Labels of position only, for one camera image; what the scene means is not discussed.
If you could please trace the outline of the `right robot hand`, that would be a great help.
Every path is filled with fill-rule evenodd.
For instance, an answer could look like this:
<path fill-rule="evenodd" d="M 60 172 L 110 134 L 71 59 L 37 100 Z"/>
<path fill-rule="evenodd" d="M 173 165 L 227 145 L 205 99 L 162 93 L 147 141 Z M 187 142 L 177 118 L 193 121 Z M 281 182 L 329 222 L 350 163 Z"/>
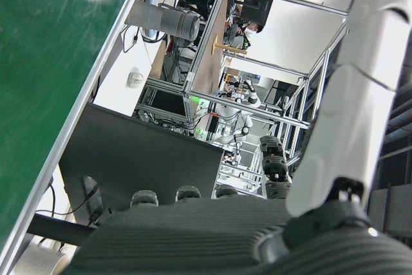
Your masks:
<path fill-rule="evenodd" d="M 364 211 L 411 32 L 411 0 L 353 0 L 284 200 L 226 194 L 111 217 L 65 274 L 410 274 Z"/>

